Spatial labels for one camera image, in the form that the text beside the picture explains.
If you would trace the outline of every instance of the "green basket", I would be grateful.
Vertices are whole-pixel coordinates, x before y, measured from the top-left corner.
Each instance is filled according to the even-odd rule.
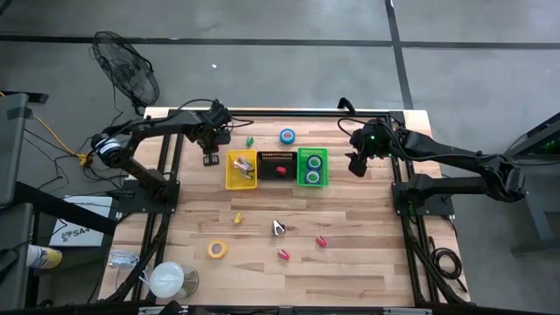
[[[329,186],[329,156],[325,148],[298,148],[297,149],[297,184],[305,187],[327,187]],[[307,168],[307,159],[310,156],[319,156],[323,160],[323,166],[318,171],[320,181],[317,184],[307,184],[305,176],[309,169]]]

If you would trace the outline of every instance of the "gray floor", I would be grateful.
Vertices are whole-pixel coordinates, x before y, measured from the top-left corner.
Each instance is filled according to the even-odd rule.
[[[394,3],[403,40],[560,39],[560,4],[554,0]],[[17,0],[0,17],[0,32],[89,36],[98,30],[171,38],[390,39],[382,0]],[[136,48],[156,70],[162,92],[158,106],[218,97],[229,106],[332,108],[346,96],[358,108],[403,108],[390,48]],[[428,110],[440,142],[502,152],[558,111],[558,51],[406,49],[403,54],[415,109]],[[33,110],[73,148],[115,115],[111,85],[90,58],[88,45],[0,43],[0,87],[48,93],[49,102]],[[117,106],[132,117],[118,92]],[[28,128],[47,137],[37,122],[29,122]],[[41,147],[53,157],[60,154]],[[71,184],[55,192],[59,196],[111,188],[85,179],[73,160],[62,160],[61,165]],[[450,167],[443,170],[450,176],[464,174]],[[53,175],[52,162],[26,145],[20,180],[38,186]],[[558,255],[513,257],[509,251],[536,238],[527,208],[485,197],[456,196],[453,201],[472,300],[485,306],[560,312]],[[57,304],[84,302],[98,270],[95,264],[81,270],[88,276],[80,288],[56,285],[72,281],[74,274],[65,272],[47,282],[45,290]]]

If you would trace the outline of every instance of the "wooden table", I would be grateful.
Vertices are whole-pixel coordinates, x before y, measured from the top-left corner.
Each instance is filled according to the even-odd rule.
[[[166,116],[168,109],[148,108],[146,115]],[[431,136],[426,111],[405,110],[404,114],[408,129]],[[234,129],[231,144],[220,147],[220,165],[203,167],[200,147],[188,141],[184,143],[178,174],[179,206],[171,217],[164,261],[194,267],[200,282],[191,297],[179,302],[412,306],[403,229],[394,213],[389,190],[394,181],[390,160],[370,160],[366,176],[357,178],[347,170],[349,159],[344,153],[352,150],[348,136],[336,125],[338,118],[250,119],[255,121],[253,125]],[[343,127],[355,130],[361,126],[344,122]],[[278,140],[284,128],[296,131],[297,140],[292,146],[282,145]],[[311,189],[299,187],[295,182],[259,180],[255,190],[226,190],[225,154],[229,150],[245,149],[248,136],[255,139],[252,149],[258,151],[326,147],[329,186]],[[135,158],[149,168],[156,168],[160,147],[161,137],[146,139]],[[172,153],[171,146],[168,169]],[[439,164],[433,162],[415,163],[415,171],[432,177],[441,175]],[[238,212],[245,216],[241,225],[233,223]],[[284,237],[271,236],[273,220],[286,225]],[[139,252],[145,221],[145,214],[133,214],[121,223],[115,231],[112,249]],[[455,234],[447,221],[426,217],[425,224],[436,246],[459,253]],[[318,248],[317,235],[327,239],[327,248]],[[207,255],[208,243],[216,239],[228,245],[225,257],[217,260]],[[279,249],[290,253],[288,262],[278,258]],[[423,293],[428,297],[424,268],[419,268],[419,272]],[[121,272],[118,283],[126,275]],[[100,298],[114,292],[115,276],[114,269],[106,269]],[[450,285],[462,298],[469,298],[456,282]]]

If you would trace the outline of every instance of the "clamp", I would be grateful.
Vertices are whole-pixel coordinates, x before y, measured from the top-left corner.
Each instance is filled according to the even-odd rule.
[[[272,221],[272,233],[274,236],[280,236],[286,233],[286,226],[277,220]]]

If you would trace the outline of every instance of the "black fan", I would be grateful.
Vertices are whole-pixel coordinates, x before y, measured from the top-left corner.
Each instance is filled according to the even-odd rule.
[[[94,56],[111,82],[138,108],[153,105],[159,98],[159,85],[151,63],[112,31],[98,31],[92,44]]]

